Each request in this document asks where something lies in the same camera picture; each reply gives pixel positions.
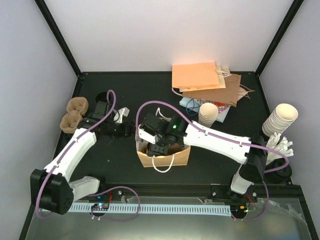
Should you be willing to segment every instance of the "bag handle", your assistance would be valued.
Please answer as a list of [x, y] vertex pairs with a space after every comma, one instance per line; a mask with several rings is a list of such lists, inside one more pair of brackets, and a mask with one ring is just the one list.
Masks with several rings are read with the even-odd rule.
[[255, 92], [255, 90], [252, 90], [252, 89], [248, 88], [248, 87], [245, 86], [245, 85], [240, 84], [240, 87], [245, 88], [245, 90], [246, 90], [248, 93]]
[[155, 155], [153, 155], [152, 156], [152, 166], [156, 171], [158, 171], [159, 173], [164, 174], [164, 173], [168, 172], [171, 169], [172, 164], [174, 164], [174, 160], [175, 160], [175, 154], [173, 154], [173, 156], [172, 156], [172, 160], [171, 160], [171, 163], [170, 163], [170, 166], [168, 167], [168, 169], [164, 170], [164, 171], [161, 171], [155, 166]]

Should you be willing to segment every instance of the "black bracket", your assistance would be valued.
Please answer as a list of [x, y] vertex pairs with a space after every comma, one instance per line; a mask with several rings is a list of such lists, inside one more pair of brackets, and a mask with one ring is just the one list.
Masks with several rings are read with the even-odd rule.
[[256, 196], [254, 196], [255, 195], [254, 185], [250, 186], [244, 195], [231, 191], [230, 185], [226, 185], [226, 184], [213, 185], [211, 187], [211, 191], [212, 191], [212, 197], [210, 197], [209, 199], [212, 199], [213, 202], [218, 202], [218, 203], [223, 202], [230, 205], [243, 205], [250, 201], [247, 195], [250, 197], [250, 199], [254, 203], [258, 201]]
[[[31, 204], [36, 205], [36, 200], [42, 183], [48, 175], [46, 170], [35, 169], [30, 175]], [[51, 175], [44, 187], [39, 207], [57, 214], [65, 214], [74, 201], [72, 188], [61, 173]]]

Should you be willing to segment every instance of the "stacked paper cups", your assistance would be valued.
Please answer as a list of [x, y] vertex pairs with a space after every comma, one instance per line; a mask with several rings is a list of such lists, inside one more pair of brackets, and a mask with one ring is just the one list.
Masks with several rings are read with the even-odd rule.
[[286, 103], [279, 104], [262, 125], [263, 133], [270, 137], [282, 134], [298, 117], [297, 109]]
[[204, 103], [199, 108], [199, 124], [210, 128], [216, 121], [219, 110], [216, 105], [212, 103]]

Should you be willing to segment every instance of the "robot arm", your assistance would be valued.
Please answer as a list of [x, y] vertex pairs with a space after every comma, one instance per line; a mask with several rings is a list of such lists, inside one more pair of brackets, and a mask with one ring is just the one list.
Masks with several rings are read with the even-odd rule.
[[[36, 200], [46, 176], [53, 170], [44, 186], [39, 202], [39, 207], [58, 214], [65, 214], [72, 203], [87, 195], [98, 191], [103, 178], [85, 176], [82, 179], [70, 182], [72, 173], [86, 152], [96, 143], [97, 137], [94, 131], [88, 131], [79, 139], [78, 137], [91, 126], [101, 120], [109, 111], [111, 104], [98, 101], [95, 112], [91, 117], [84, 118], [75, 131], [71, 140], [67, 143], [60, 154], [50, 162], [43, 170], [35, 169], [30, 176], [31, 203], [36, 205]], [[127, 137], [134, 134], [134, 122], [124, 121], [129, 109], [124, 107], [111, 114], [110, 119], [96, 129], [100, 135]]]
[[157, 151], [165, 152], [161, 148], [178, 143], [180, 145], [196, 146], [225, 155], [240, 164], [238, 171], [232, 178], [231, 190], [237, 194], [245, 194], [253, 183], [263, 181], [267, 162], [267, 152], [249, 146], [237, 145], [223, 139], [208, 135], [225, 137], [240, 143], [256, 144], [263, 146], [264, 140], [261, 136], [240, 137], [230, 135], [193, 122], [194, 125], [204, 130], [198, 131], [192, 125], [187, 124], [181, 117], [174, 116], [168, 122], [152, 114], [148, 114], [139, 127], [139, 137], [149, 142], [149, 156], [155, 155]]
[[[77, 129], [72, 139], [60, 154], [49, 163], [44, 170], [35, 169], [32, 172], [30, 176], [32, 204], [36, 204], [41, 184], [54, 166], [57, 168], [53, 171], [49, 178], [49, 184], [45, 186], [42, 193], [39, 204], [40, 208], [63, 215], [69, 210], [74, 201], [98, 191], [100, 180], [92, 176], [85, 176], [82, 179], [70, 182], [71, 175], [76, 166], [85, 153], [97, 141], [96, 134], [90, 131], [77, 140], [77, 137], [86, 130], [87, 129], [85, 128]], [[58, 159], [65, 150], [70, 147], [70, 144], [72, 144], [73, 141], [75, 141], [75, 143], [62, 157], [61, 162], [58, 165]]]

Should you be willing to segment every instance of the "white rope handle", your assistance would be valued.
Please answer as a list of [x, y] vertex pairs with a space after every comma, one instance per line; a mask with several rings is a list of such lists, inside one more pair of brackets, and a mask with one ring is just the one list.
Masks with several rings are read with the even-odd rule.
[[159, 173], [164, 174], [164, 173], [168, 172], [168, 171], [171, 169], [172, 164], [174, 164], [174, 160], [175, 160], [175, 155], [173, 154], [172, 160], [171, 160], [171, 163], [170, 163], [170, 166], [168, 167], [168, 169], [167, 169], [167, 170], [164, 170], [164, 171], [161, 171], [161, 170], [159, 170], [159, 169], [155, 166], [155, 155], [153, 155], [153, 156], [152, 156], [152, 166], [153, 166], [153, 168], [154, 168], [156, 171], [158, 171]]
[[161, 117], [163, 117], [165, 120], [168, 120], [168, 121], [171, 120], [171, 118], [168, 118], [168, 117], [163, 116], [163, 114], [160, 112], [160, 107], [158, 107], [158, 108], [156, 109], [156, 112], [155, 112], [155, 115], [156, 115], [156, 116], [158, 116], [158, 114], [159, 114]]

